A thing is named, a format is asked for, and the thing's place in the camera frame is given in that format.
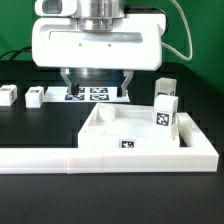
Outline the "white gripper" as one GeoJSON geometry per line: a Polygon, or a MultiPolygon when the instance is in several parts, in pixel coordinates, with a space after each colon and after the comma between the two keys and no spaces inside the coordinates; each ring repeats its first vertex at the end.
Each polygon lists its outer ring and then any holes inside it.
{"type": "Polygon", "coordinates": [[[113,22],[110,31],[81,31],[72,18],[40,18],[33,27],[32,57],[40,67],[58,67],[77,95],[79,83],[69,68],[124,70],[117,97],[125,97],[133,70],[155,71],[162,64],[161,37],[166,30],[163,14],[129,14],[113,22]]]}

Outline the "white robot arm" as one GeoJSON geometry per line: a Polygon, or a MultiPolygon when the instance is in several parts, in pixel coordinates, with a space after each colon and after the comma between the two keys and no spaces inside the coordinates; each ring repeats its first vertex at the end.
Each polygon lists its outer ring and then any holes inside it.
{"type": "Polygon", "coordinates": [[[40,67],[56,67],[74,92],[73,70],[81,74],[121,70],[127,93],[136,70],[162,64],[162,36],[168,18],[148,7],[126,7],[124,0],[36,0],[39,19],[32,30],[32,58],[40,67]]]}

